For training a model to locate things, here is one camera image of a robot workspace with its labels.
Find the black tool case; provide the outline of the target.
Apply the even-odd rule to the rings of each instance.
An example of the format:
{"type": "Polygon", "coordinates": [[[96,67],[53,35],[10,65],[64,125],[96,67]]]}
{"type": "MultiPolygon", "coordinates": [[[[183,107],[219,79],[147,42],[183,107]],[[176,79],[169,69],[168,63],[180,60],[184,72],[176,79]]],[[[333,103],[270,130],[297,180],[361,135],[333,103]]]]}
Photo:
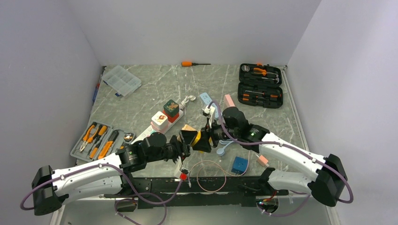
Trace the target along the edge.
{"type": "Polygon", "coordinates": [[[270,109],[280,108],[283,105],[283,90],[281,88],[283,83],[282,71],[270,65],[243,64],[239,67],[239,84],[237,88],[238,101],[250,106],[260,106],[270,109]],[[251,70],[249,72],[243,72],[241,70],[243,64],[248,65],[251,70]],[[275,72],[278,73],[279,76],[254,74],[254,68],[275,72]]]}

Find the blue cube adapter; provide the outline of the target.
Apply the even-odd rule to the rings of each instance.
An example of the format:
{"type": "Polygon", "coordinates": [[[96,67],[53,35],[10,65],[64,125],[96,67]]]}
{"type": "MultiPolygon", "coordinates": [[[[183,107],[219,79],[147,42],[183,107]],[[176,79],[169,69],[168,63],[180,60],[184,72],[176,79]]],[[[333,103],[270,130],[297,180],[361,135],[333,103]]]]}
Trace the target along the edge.
{"type": "Polygon", "coordinates": [[[235,157],[231,172],[235,175],[243,175],[246,173],[248,168],[249,160],[242,157],[235,157]]]}

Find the clear plastic screw box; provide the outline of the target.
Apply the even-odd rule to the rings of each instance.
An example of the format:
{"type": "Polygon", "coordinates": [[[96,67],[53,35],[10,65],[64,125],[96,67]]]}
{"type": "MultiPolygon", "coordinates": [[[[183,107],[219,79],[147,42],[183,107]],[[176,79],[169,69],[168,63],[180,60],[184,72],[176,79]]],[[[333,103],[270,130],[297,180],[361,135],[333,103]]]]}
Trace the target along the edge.
{"type": "Polygon", "coordinates": [[[102,80],[112,87],[119,96],[126,97],[137,90],[142,82],[122,66],[117,65],[102,76],[102,80]]]}

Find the grey tool case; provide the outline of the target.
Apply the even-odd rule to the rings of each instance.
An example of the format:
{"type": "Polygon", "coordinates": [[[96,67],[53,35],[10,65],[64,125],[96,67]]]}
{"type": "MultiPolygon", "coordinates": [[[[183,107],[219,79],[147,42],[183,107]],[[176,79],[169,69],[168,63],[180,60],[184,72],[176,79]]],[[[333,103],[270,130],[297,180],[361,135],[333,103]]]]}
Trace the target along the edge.
{"type": "Polygon", "coordinates": [[[95,161],[125,148],[136,137],[133,132],[92,121],[72,148],[70,155],[86,162],[95,161]]]}

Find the small pink charger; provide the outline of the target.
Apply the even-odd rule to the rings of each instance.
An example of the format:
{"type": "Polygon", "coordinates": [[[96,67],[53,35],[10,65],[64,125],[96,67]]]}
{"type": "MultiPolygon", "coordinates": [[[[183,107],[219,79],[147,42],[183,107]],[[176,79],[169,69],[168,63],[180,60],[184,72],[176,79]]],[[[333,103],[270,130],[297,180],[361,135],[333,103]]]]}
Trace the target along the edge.
{"type": "Polygon", "coordinates": [[[266,159],[263,155],[258,156],[257,162],[263,167],[269,167],[268,159],[266,159]]]}

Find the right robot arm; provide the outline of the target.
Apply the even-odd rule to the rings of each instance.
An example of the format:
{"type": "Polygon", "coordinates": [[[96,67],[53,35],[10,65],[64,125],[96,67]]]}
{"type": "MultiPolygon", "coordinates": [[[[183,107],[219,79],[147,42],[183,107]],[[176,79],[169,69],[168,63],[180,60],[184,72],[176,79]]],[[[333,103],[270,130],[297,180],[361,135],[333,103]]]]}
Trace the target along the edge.
{"type": "Polygon", "coordinates": [[[353,192],[341,159],[327,157],[299,148],[268,129],[250,123],[236,107],[228,107],[216,119],[214,104],[203,108],[206,125],[192,138],[193,150],[211,152],[221,140],[230,139],[246,150],[271,156],[291,165],[295,171],[267,168],[259,178],[259,190],[269,195],[275,190],[289,190],[311,195],[323,205],[352,203],[353,192]]]}

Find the peach cube adapter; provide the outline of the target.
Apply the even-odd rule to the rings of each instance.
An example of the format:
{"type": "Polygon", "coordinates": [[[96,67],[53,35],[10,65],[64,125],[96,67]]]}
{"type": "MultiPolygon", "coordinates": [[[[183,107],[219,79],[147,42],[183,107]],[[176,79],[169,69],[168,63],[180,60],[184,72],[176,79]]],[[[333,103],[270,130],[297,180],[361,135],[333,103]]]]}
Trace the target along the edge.
{"type": "Polygon", "coordinates": [[[197,131],[197,129],[191,127],[191,126],[188,125],[188,124],[185,124],[185,125],[181,128],[181,130],[184,130],[184,131],[197,131]]]}

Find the yellow cube adapter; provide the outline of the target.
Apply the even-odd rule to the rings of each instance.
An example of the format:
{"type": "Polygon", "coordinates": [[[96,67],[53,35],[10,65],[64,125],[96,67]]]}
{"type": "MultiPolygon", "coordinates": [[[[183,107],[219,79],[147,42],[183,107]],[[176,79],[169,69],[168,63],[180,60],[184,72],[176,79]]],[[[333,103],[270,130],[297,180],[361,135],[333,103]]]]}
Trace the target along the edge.
{"type": "Polygon", "coordinates": [[[196,144],[200,143],[200,142],[205,142],[206,144],[209,144],[210,146],[212,146],[212,138],[203,131],[198,131],[196,136],[193,138],[193,140],[190,143],[191,147],[194,147],[196,144]]]}

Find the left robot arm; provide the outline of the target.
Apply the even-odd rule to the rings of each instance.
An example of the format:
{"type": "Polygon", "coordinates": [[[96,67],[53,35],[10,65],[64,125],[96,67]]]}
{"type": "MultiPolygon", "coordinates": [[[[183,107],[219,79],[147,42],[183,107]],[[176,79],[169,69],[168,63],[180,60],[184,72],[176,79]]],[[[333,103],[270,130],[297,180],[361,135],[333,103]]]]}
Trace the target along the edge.
{"type": "Polygon", "coordinates": [[[191,154],[191,143],[197,131],[181,130],[170,140],[155,132],[104,158],[84,165],[54,170],[41,167],[32,182],[33,208],[36,216],[52,213],[68,201],[100,194],[134,193],[135,184],[131,173],[143,170],[150,162],[172,160],[174,176],[179,181],[188,177],[183,161],[191,154]]]}

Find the white power strip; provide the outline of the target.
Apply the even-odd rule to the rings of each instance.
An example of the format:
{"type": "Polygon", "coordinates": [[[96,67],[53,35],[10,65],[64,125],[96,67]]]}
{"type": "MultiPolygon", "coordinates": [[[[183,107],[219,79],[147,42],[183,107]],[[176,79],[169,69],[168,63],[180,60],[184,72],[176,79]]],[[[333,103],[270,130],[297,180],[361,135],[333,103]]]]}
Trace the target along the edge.
{"type": "Polygon", "coordinates": [[[176,124],[177,121],[179,121],[182,117],[184,116],[184,112],[182,110],[179,110],[177,115],[175,117],[172,117],[171,119],[169,116],[165,113],[163,110],[162,112],[158,111],[152,118],[150,125],[144,129],[144,131],[137,136],[133,141],[131,141],[131,144],[142,141],[144,138],[150,136],[152,133],[162,133],[166,134],[167,131],[174,125],[176,124]]]}

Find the pink power strip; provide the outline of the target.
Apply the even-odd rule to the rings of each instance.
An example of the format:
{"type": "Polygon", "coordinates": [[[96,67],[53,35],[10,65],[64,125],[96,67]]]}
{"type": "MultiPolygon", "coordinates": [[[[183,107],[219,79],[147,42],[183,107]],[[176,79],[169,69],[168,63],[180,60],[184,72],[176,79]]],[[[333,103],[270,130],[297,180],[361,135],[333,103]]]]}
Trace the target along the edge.
{"type": "Polygon", "coordinates": [[[225,108],[236,107],[236,104],[234,103],[230,94],[224,95],[224,105],[225,108]]]}

